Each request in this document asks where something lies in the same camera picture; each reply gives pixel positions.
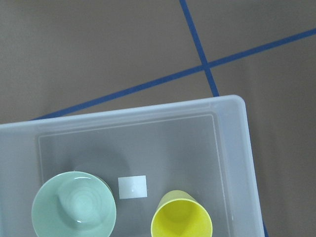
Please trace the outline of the translucent plastic storage box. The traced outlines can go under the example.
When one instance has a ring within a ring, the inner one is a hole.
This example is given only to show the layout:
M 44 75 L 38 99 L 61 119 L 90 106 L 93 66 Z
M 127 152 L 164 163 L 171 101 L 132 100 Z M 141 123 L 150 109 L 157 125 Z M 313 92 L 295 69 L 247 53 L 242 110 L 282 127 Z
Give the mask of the translucent plastic storage box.
M 67 171 L 99 176 L 117 205 L 114 237 L 148 237 L 160 199 L 183 190 L 215 237 L 262 237 L 245 103 L 236 95 L 0 127 L 0 234 L 33 237 L 33 199 Z M 147 197 L 119 199 L 119 177 L 147 179 Z

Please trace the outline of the mint green bowl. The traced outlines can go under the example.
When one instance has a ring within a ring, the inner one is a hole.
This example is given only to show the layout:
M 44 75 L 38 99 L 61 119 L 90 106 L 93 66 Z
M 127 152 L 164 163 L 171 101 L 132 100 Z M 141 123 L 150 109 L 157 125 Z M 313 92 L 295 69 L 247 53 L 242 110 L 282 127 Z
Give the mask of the mint green bowl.
M 32 204 L 39 237 L 109 237 L 116 223 L 113 192 L 101 178 L 69 171 L 47 180 Z

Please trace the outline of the white label sticker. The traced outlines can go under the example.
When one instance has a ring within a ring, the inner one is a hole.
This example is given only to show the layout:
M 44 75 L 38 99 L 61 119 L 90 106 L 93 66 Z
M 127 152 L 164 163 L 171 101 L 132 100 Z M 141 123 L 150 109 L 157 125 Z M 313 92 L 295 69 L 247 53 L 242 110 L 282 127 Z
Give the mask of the white label sticker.
M 145 175 L 118 178 L 119 199 L 146 198 L 147 179 Z

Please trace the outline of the yellow plastic cup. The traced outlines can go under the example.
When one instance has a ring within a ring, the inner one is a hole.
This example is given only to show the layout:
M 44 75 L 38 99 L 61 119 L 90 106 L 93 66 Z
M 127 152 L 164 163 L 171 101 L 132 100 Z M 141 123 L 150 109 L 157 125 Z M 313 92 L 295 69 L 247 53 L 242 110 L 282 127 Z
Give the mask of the yellow plastic cup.
M 185 191 L 172 190 L 160 200 L 151 221 L 153 237 L 211 237 L 207 210 Z

